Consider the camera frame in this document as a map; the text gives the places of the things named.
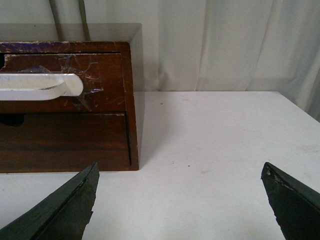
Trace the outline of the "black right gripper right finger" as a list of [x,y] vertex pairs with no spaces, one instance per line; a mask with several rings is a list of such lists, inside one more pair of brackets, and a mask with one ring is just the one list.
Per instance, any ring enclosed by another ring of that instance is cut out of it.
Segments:
[[268,202],[286,240],[320,238],[320,194],[265,162],[261,172]]

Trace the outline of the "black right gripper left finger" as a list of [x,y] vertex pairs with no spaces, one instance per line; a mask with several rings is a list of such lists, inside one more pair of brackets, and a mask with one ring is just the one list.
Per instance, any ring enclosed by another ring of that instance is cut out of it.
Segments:
[[99,181],[93,162],[0,230],[2,240],[80,240],[93,214]]

